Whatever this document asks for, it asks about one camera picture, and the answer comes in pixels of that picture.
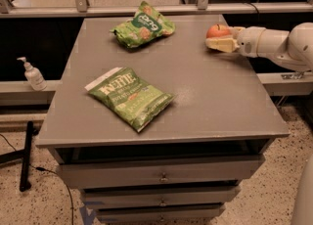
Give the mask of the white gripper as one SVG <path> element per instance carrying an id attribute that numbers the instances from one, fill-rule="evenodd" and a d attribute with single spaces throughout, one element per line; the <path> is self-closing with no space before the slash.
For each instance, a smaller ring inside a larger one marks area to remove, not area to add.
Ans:
<path id="1" fill-rule="evenodd" d="M 265 31 L 265 27 L 251 26 L 244 28 L 243 26 L 230 26 L 229 30 L 233 35 L 238 34 L 237 40 L 230 37 L 207 38 L 205 40 L 206 46 L 224 53 L 233 53 L 239 48 L 239 52 L 243 56 L 256 58 L 259 38 Z"/>

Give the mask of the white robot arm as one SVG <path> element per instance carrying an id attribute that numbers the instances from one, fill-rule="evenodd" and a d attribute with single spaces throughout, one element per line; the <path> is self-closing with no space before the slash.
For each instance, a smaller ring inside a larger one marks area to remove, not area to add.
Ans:
<path id="1" fill-rule="evenodd" d="M 301 23 L 292 31 L 218 23 L 207 31 L 205 45 L 224 53 L 266 58 L 279 67 L 297 72 L 313 70 L 312 22 Z"/>

